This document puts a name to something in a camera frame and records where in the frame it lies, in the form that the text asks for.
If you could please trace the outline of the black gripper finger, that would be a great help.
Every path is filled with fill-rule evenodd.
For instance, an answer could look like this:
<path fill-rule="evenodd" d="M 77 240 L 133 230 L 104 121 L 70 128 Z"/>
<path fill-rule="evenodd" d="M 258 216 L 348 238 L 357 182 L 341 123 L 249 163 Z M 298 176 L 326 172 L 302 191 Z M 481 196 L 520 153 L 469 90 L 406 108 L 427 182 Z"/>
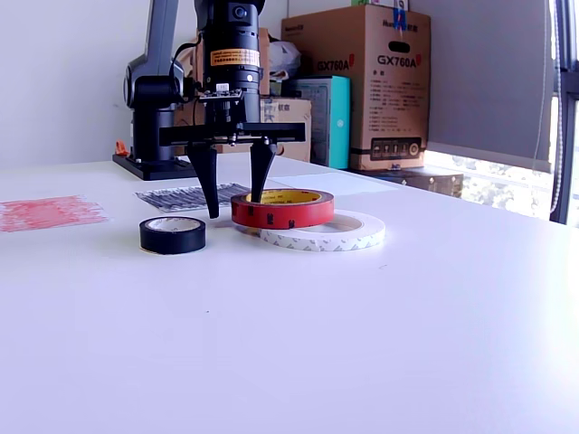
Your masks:
<path fill-rule="evenodd" d="M 253 203 L 259 203 L 261 201 L 264 185 L 276 154 L 277 143 L 268 137 L 264 137 L 261 141 L 255 142 L 251 146 L 251 201 Z"/>
<path fill-rule="evenodd" d="M 188 145 L 186 152 L 204 192 L 209 217 L 216 219 L 220 214 L 216 181 L 217 151 L 210 145 Z"/>

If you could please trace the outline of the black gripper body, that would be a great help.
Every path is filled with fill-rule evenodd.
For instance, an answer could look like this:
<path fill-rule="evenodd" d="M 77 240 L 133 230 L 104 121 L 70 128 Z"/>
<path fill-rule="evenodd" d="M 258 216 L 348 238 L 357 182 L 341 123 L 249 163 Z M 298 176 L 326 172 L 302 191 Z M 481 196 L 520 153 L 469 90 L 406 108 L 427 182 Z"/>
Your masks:
<path fill-rule="evenodd" d="M 248 90 L 207 91 L 195 100 L 204 108 L 204 123 L 159 129 L 161 146 L 238 145 L 268 137 L 278 142 L 303 142 L 301 123 L 261 122 L 261 97 Z"/>

